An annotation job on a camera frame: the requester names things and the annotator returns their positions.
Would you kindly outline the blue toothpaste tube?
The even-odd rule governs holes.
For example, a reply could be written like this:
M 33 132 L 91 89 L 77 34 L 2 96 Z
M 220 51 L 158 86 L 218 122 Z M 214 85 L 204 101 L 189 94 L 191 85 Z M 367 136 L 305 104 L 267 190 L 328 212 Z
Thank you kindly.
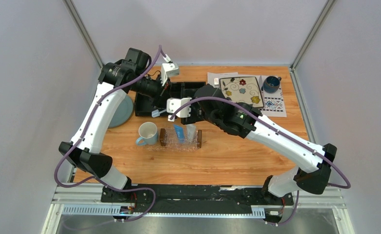
M 185 143 L 186 139 L 184 136 L 183 128 L 179 125 L 176 125 L 176 124 L 174 124 L 173 127 L 174 127 L 174 130 L 175 130 L 175 133 L 176 133 L 176 136 L 177 136 L 179 143 Z

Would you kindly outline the grey white toothpaste tube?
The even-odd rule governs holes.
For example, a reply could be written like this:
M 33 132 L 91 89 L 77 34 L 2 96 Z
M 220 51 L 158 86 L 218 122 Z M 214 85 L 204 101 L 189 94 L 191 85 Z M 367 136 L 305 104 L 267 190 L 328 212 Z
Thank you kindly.
M 193 142 L 194 137 L 196 135 L 196 126 L 194 124 L 187 124 L 186 125 L 186 132 L 187 132 L 187 141 Z

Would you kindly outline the light blue mug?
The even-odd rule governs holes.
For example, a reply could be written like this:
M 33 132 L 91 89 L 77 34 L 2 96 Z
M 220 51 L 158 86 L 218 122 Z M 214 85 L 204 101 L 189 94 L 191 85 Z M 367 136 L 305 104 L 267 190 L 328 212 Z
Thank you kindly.
M 158 141 L 158 128 L 153 122 L 143 123 L 138 130 L 139 138 L 136 140 L 136 145 L 155 145 Z

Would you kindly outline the light blue toothbrush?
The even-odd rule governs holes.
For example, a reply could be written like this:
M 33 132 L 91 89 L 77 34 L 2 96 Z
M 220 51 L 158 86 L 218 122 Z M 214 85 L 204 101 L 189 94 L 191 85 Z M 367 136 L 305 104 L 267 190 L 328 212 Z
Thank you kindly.
M 151 112 L 151 117 L 155 118 L 155 117 L 159 117 L 161 114 L 165 113 L 166 112 L 166 109 L 163 109 L 163 110 L 154 110 Z

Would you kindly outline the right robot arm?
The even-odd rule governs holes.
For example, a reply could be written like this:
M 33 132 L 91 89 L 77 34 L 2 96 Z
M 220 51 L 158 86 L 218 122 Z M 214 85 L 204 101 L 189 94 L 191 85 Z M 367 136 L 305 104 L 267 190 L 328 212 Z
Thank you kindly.
M 192 99 L 196 102 L 190 107 L 199 121 L 210 122 L 229 135 L 261 143 L 295 163 L 290 171 L 266 178 L 261 190 L 264 202 L 274 204 L 296 190 L 315 195 L 324 192 L 336 146 L 309 142 L 277 125 L 253 105 L 232 102 L 210 84 L 197 89 Z

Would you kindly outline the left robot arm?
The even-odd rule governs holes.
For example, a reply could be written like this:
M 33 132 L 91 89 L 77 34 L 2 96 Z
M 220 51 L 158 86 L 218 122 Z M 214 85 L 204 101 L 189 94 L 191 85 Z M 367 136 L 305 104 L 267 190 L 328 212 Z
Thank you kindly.
M 68 161 L 88 172 L 91 179 L 114 190 L 113 194 L 120 202 L 131 199 L 133 190 L 127 185 L 128 177 L 114 166 L 111 156 L 101 153 L 101 148 L 110 122 L 129 89 L 147 75 L 159 56 L 166 57 L 161 46 L 154 57 L 129 48 L 124 59 L 102 67 L 94 99 L 82 124 L 69 142 L 63 141 L 59 146 L 63 156 L 54 171 L 54 179 L 59 186 L 67 187 L 59 181 L 58 171 Z

